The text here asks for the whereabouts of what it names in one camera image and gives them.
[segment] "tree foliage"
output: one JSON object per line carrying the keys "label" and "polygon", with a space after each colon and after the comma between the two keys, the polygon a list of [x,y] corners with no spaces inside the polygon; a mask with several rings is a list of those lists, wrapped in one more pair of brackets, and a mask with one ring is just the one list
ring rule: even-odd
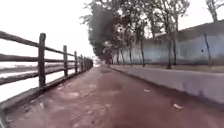
{"label": "tree foliage", "polygon": [[90,44],[101,59],[110,60],[113,52],[128,48],[131,60],[133,44],[141,43],[144,60],[142,40],[166,33],[175,42],[179,17],[189,5],[188,0],[92,0],[87,4],[91,15],[83,19],[89,25]]}

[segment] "wall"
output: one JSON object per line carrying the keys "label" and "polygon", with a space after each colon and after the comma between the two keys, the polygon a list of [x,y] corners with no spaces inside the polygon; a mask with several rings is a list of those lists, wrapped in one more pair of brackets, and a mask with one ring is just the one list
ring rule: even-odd
{"label": "wall", "polygon": [[[224,21],[217,24],[204,24],[178,32],[178,42],[176,44],[178,63],[208,63],[208,52],[205,43],[205,36],[210,46],[211,57],[214,63],[224,64]],[[161,42],[155,42],[152,39],[143,41],[143,51],[146,63],[167,63],[168,62],[168,42],[165,35],[158,37]],[[129,50],[124,49],[124,58],[130,62]],[[133,62],[141,63],[142,55],[140,45],[134,45],[132,49]]]}
{"label": "wall", "polygon": [[111,68],[161,86],[224,104],[224,74],[152,69],[141,66],[113,65]]}

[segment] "wet pavement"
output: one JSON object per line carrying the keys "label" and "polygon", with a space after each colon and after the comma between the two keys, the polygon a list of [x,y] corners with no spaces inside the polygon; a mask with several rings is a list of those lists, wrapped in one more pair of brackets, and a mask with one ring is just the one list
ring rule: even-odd
{"label": "wet pavement", "polygon": [[12,128],[224,128],[224,112],[105,67],[8,115]]}

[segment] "paved walkway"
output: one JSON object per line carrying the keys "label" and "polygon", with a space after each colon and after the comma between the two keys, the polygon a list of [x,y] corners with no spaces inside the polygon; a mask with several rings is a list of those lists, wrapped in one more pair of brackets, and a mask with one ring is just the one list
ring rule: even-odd
{"label": "paved walkway", "polygon": [[224,112],[106,68],[8,115],[13,128],[224,128]]}

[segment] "wooden fence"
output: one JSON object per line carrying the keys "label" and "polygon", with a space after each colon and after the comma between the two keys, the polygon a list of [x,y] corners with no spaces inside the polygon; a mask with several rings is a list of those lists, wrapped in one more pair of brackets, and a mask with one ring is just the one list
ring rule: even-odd
{"label": "wooden fence", "polygon": [[[46,34],[41,33],[39,36],[39,43],[23,39],[18,36],[14,36],[8,34],[6,32],[0,31],[0,39],[13,41],[15,43],[20,43],[24,45],[29,45],[38,48],[38,57],[28,57],[28,56],[12,56],[12,55],[4,55],[0,57],[0,62],[38,62],[38,71],[34,73],[27,73],[22,75],[10,76],[7,78],[0,79],[0,86],[7,83],[12,83],[20,80],[25,80],[29,78],[39,77],[39,87],[46,86],[46,75],[64,71],[64,77],[68,77],[68,70],[74,69],[75,74],[78,74],[78,66],[80,66],[81,72],[88,70],[91,68],[90,66],[86,66],[84,64],[85,57],[82,55],[80,57],[77,56],[77,52],[74,54],[67,53],[67,46],[64,45],[63,51],[56,50],[50,47],[45,46]],[[63,55],[63,60],[60,59],[46,59],[45,51],[50,51],[54,53],[59,53]],[[68,56],[74,57],[74,60],[68,60]],[[63,67],[61,68],[53,68],[51,70],[45,69],[45,62],[48,63],[63,63]]]}

